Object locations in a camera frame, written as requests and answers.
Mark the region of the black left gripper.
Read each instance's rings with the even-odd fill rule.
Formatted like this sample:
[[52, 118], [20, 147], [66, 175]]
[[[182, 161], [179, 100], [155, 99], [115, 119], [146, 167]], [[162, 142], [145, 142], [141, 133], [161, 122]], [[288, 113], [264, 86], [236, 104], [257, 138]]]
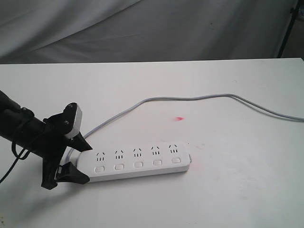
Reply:
[[71, 140], [64, 136], [63, 114], [56, 114], [43, 119], [45, 128], [42, 134], [45, 145], [41, 150], [42, 157], [42, 183], [41, 186], [51, 190], [58, 182], [86, 184], [90, 178], [79, 171], [72, 162], [60, 165], [63, 154], [70, 143], [70, 147], [79, 152], [92, 150], [93, 148], [78, 133]]

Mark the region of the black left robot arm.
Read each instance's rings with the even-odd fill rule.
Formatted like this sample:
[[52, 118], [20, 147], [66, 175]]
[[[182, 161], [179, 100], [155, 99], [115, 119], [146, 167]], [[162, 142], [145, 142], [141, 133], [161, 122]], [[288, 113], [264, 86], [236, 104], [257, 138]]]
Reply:
[[41, 186], [51, 190], [59, 182], [86, 184], [89, 177], [72, 162], [62, 165], [67, 147], [79, 152], [91, 150], [80, 132], [82, 111], [77, 103], [68, 104], [62, 113], [37, 119], [5, 93], [0, 94], [0, 135], [11, 141], [15, 160], [24, 160], [30, 153], [42, 158]]

